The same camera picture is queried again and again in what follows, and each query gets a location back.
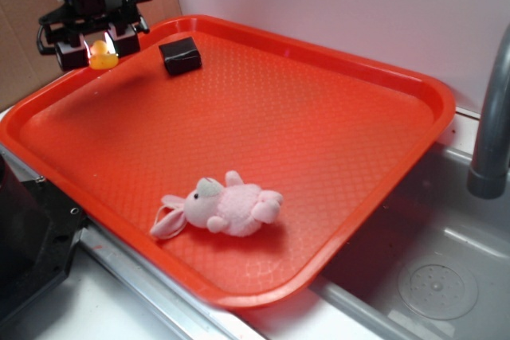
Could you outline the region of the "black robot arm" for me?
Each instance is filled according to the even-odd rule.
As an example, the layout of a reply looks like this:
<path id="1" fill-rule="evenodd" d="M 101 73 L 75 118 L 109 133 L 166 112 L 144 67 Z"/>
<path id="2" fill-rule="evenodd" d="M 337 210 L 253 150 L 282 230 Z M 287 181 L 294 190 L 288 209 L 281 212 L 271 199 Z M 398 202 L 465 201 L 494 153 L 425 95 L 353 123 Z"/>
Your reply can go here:
<path id="1" fill-rule="evenodd" d="M 138 5 L 151 0 L 62 0 L 39 18 L 37 49 L 63 71 L 107 70 L 140 51 L 139 33 L 150 29 Z"/>

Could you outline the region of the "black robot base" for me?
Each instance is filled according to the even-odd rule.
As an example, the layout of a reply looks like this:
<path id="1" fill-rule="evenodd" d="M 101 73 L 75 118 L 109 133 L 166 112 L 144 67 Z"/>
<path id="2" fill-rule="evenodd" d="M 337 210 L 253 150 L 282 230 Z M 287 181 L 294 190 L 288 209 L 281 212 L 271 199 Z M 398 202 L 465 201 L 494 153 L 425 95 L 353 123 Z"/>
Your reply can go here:
<path id="1" fill-rule="evenodd" d="M 1 160 L 1 326 L 69 275 L 83 209 L 50 181 Z"/>

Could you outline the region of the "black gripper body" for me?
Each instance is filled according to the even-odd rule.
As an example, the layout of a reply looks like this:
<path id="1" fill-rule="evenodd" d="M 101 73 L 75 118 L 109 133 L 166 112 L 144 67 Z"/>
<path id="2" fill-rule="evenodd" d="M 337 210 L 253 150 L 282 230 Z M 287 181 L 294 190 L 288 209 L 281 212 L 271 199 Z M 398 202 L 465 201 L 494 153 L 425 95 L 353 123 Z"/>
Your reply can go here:
<path id="1" fill-rule="evenodd" d="M 76 48 L 82 37 L 105 32 L 113 41 L 149 33 L 138 5 L 151 0 L 62 0 L 62 5 L 39 18 L 37 49 L 49 56 L 57 44 Z"/>

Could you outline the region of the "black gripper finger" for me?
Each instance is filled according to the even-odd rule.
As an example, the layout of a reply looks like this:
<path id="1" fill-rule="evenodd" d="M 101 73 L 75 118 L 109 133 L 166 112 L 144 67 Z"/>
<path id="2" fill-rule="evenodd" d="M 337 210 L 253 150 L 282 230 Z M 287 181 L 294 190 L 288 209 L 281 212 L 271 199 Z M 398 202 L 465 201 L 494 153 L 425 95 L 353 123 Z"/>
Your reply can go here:
<path id="1" fill-rule="evenodd" d="M 78 35 L 77 38 L 76 47 L 63 41 L 55 44 L 57 62 L 63 71 L 85 68 L 89 65 L 88 45 L 83 35 Z"/>
<path id="2" fill-rule="evenodd" d="M 132 25 L 127 25 L 122 33 L 118 33 L 117 28 L 110 25 L 106 36 L 118 57 L 126 57 L 140 51 L 138 34 Z"/>

